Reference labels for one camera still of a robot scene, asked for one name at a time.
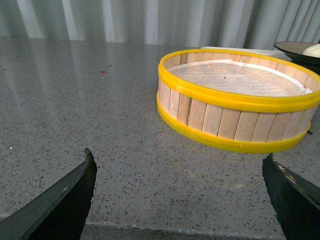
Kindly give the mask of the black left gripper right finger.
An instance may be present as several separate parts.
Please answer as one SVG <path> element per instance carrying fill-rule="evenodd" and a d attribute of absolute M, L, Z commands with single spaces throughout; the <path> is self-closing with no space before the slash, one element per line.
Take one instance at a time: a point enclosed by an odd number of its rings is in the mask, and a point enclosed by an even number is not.
<path fill-rule="evenodd" d="M 262 175 L 287 240 L 320 238 L 320 188 L 273 159 L 262 161 Z"/>

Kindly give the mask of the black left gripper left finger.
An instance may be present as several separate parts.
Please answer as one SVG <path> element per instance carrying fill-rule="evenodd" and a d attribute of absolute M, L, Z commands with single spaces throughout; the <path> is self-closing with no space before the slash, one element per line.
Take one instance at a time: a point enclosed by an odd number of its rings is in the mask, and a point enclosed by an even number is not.
<path fill-rule="evenodd" d="M 2 240 L 79 240 L 91 208 L 97 175 L 94 156 L 0 223 Z"/>

